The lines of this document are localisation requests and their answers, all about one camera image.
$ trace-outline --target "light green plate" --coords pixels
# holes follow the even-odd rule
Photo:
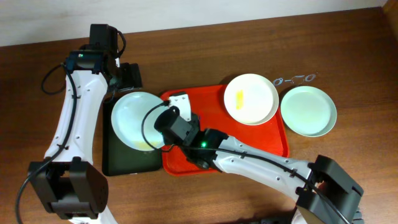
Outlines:
[[[328,133],[337,119],[333,100],[312,86],[300,86],[287,92],[280,104],[280,112],[291,130],[308,137]]]

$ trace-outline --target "plate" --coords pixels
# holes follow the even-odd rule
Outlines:
[[[145,114],[163,101],[150,93],[129,93],[116,102],[111,115],[112,127],[117,137],[127,146],[140,151],[151,151],[142,137],[141,123]],[[144,133],[147,140],[156,148],[164,146],[163,136],[155,130],[154,124],[161,113],[167,109],[161,106],[145,120]]]
[[[328,133],[337,120],[333,100],[312,86],[296,87],[286,93],[280,104],[285,124],[294,132],[308,137]]]
[[[265,77],[244,74],[228,84],[224,93],[224,104],[229,115],[236,121],[259,125],[275,115],[279,96],[274,85]]]

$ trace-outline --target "robotic arm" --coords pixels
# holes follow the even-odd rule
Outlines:
[[[118,34],[124,42],[121,51]],[[125,45],[115,28],[91,25],[90,44],[70,52],[65,61],[71,79],[67,78],[60,121],[45,160],[29,166],[30,174],[37,172],[30,182],[46,211],[72,223],[116,223],[106,206],[108,182],[92,165],[92,142],[105,94],[142,86],[136,64],[118,66]],[[75,99],[75,122],[64,150],[38,170],[60,149]],[[297,161],[247,146],[218,130],[200,131],[188,96],[182,93],[170,99],[170,108],[157,118],[155,129],[166,144],[180,146],[188,161],[202,169],[243,175],[286,194],[296,201],[299,211],[294,224],[351,223],[363,189],[335,161],[324,156],[318,156],[315,163]],[[317,183],[322,183],[319,189],[314,187]]]

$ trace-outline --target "black tray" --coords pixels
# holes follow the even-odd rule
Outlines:
[[[118,100],[115,98],[113,102],[103,105],[103,174],[114,176],[159,170],[162,167],[161,152],[132,149],[120,141],[114,133],[111,114]]]

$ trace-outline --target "brown table surface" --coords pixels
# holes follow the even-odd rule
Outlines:
[[[68,29],[73,26],[65,27],[65,32]],[[227,83],[244,73],[271,81],[315,74],[302,85],[331,96],[337,123],[319,138],[287,129],[290,156],[308,161],[318,154],[334,158],[364,189],[360,207],[367,223],[398,219],[398,44],[381,8],[143,32],[126,38],[121,61],[138,63],[144,91],[155,94]],[[1,223],[16,222],[17,190],[29,162],[42,160],[62,109],[64,94],[47,96],[40,91],[40,82],[69,51],[87,41],[0,48]],[[62,84],[64,76],[57,74],[49,86]],[[277,89],[281,92],[292,85],[283,82]],[[102,127],[100,110],[93,146],[99,170]],[[108,177],[108,183],[108,206],[119,223],[224,223],[294,207],[278,191],[238,175],[174,177],[159,170]],[[26,223],[66,222],[45,212],[31,185],[21,203]]]

